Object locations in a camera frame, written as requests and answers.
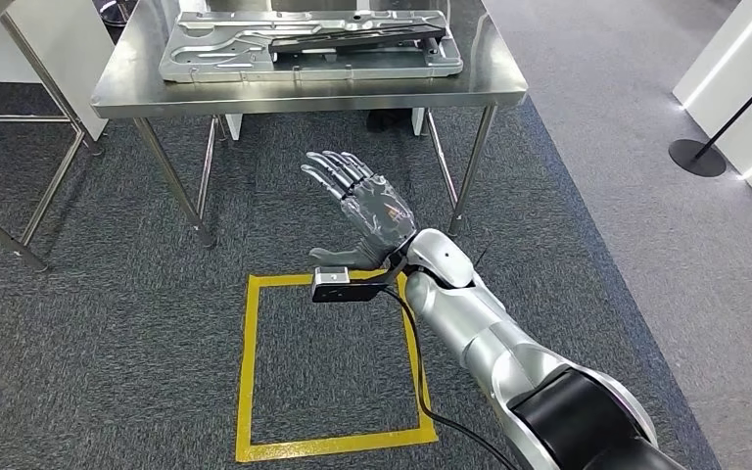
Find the robotic arm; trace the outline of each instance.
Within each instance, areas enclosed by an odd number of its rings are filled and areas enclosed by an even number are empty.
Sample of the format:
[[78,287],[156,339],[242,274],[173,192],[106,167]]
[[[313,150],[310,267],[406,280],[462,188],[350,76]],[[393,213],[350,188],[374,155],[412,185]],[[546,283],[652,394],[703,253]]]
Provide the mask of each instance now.
[[[506,313],[471,260],[439,230],[417,230],[384,178],[352,154],[308,153],[330,177],[302,170],[339,201],[364,235],[349,252],[310,251],[315,302],[373,299],[407,275],[404,296],[486,395],[523,468],[683,470],[658,450],[650,417],[620,383],[533,340]],[[348,268],[387,273],[351,280]]]

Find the wires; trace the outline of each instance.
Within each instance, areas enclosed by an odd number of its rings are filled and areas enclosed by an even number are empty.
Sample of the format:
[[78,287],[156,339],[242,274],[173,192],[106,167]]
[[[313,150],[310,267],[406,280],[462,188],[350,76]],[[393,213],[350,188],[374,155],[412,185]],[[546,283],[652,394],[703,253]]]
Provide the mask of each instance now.
[[506,458],[505,455],[502,454],[499,450],[494,448],[491,444],[489,444],[488,441],[481,438],[477,435],[474,431],[471,431],[470,429],[466,428],[465,426],[451,421],[448,418],[445,418],[443,416],[440,416],[439,414],[432,411],[427,404],[425,404],[425,401],[422,398],[422,350],[419,346],[419,332],[416,330],[416,321],[413,319],[413,315],[410,313],[410,307],[407,305],[407,303],[399,296],[396,292],[392,291],[391,289],[385,289],[383,292],[387,293],[389,296],[393,297],[394,299],[399,302],[399,304],[402,307],[402,311],[404,312],[405,317],[407,317],[408,323],[410,323],[410,329],[413,331],[413,341],[416,344],[416,370],[417,370],[417,384],[416,384],[416,397],[419,400],[419,408],[422,409],[422,412],[425,413],[426,416],[431,418],[432,420],[444,424],[446,426],[449,426],[450,428],[453,428],[460,433],[468,436],[471,438],[475,443],[482,446],[485,450],[490,452],[494,458],[496,458],[506,469],[508,470],[517,470],[517,467],[514,466],[514,464],[511,463],[511,461]]

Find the stanchion base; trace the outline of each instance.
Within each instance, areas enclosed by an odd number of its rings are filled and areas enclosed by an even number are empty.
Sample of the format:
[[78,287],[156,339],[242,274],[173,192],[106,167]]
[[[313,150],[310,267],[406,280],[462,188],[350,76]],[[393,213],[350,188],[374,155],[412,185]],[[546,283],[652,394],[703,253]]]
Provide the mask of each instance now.
[[695,158],[704,146],[705,144],[695,140],[679,139],[670,144],[668,152],[676,165],[698,176],[711,178],[724,173],[728,164],[725,157],[713,147],[708,149],[705,155]]

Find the black arm segment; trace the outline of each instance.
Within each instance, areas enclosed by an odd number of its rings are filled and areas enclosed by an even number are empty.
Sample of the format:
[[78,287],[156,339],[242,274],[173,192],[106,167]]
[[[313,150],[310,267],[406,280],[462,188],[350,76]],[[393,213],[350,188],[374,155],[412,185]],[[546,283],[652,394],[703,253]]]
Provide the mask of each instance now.
[[567,369],[512,406],[561,470],[684,470],[652,446],[614,396]]

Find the yellow tape square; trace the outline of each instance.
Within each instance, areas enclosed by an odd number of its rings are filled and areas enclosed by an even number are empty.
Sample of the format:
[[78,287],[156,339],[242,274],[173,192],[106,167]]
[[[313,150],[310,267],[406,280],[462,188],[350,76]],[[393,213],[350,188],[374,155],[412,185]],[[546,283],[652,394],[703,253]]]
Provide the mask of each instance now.
[[[351,278],[363,279],[378,274],[379,272],[380,271],[353,271],[351,272]],[[400,274],[398,279],[399,294],[403,299],[405,281],[406,277],[404,274]],[[437,441],[438,438],[437,432],[434,430],[434,422],[431,421],[431,418],[422,413],[422,410],[419,408],[419,402],[417,402],[416,412],[419,416],[419,427],[415,429],[296,441],[291,443],[252,444],[252,395],[255,387],[255,350],[257,345],[260,289],[264,287],[308,286],[311,283],[311,274],[249,276],[249,282],[247,283],[246,319],[244,325],[244,352],[238,390],[238,424],[236,433],[237,437],[235,439],[235,460],[239,462],[255,462],[276,458],[304,457],[308,455],[325,455],[328,453],[372,450],[375,448],[411,446]],[[422,397],[423,400],[425,400],[425,403],[430,407],[431,399],[428,397],[428,383],[425,380],[424,370],[417,370],[416,342],[413,339],[413,331],[410,329],[410,323],[408,323],[407,318],[404,315],[402,316],[402,323],[404,324],[405,339],[407,340],[410,373],[413,376],[414,396],[418,394],[418,390],[416,390],[418,387],[417,374],[421,373]]]

